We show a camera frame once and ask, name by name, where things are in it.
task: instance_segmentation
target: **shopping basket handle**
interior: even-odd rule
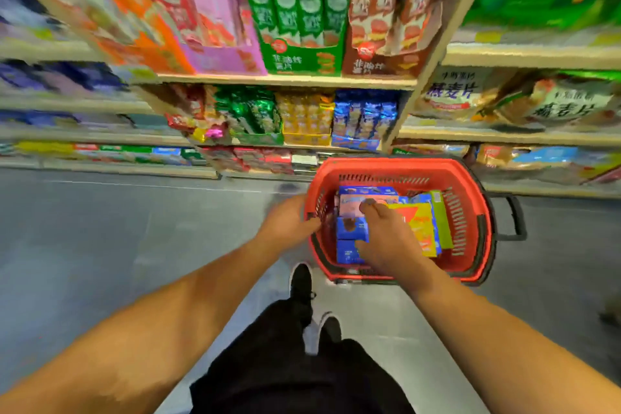
[[[524,212],[520,205],[520,200],[513,193],[506,193],[500,191],[486,191],[487,198],[507,198],[508,205],[511,207],[511,215],[513,216],[513,222],[516,227],[515,234],[494,234],[496,241],[525,241],[528,237],[526,232],[526,223],[524,222]]]

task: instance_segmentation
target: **shoe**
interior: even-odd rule
[[[315,298],[312,291],[311,267],[306,262],[298,262],[289,277],[289,298],[310,304]]]
[[[338,317],[331,311],[324,314],[319,322],[319,347],[317,351],[322,352],[322,347],[338,344],[342,339],[343,334]]]

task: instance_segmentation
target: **left hand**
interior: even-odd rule
[[[319,218],[302,221],[305,201],[305,194],[295,195],[274,206],[263,220],[255,239],[280,254],[318,231],[321,227]]]

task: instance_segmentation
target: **gray floor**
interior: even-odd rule
[[[0,392],[117,308],[243,243],[274,201],[304,188],[0,169]],[[603,299],[621,289],[621,208],[522,204],[528,241],[501,244],[477,291],[621,384],[621,332],[597,318]],[[504,229],[507,210],[498,206]],[[286,296],[292,263],[308,258],[302,246],[269,269],[160,414],[189,410],[190,383],[269,302]],[[315,277],[315,314],[335,311],[344,335],[392,373],[419,414],[487,412],[399,288]],[[306,335],[312,346],[316,324]]]

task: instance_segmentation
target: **right arm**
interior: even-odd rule
[[[423,257],[394,210],[360,209],[369,226],[361,257],[395,277],[493,414],[621,412],[621,388]]]

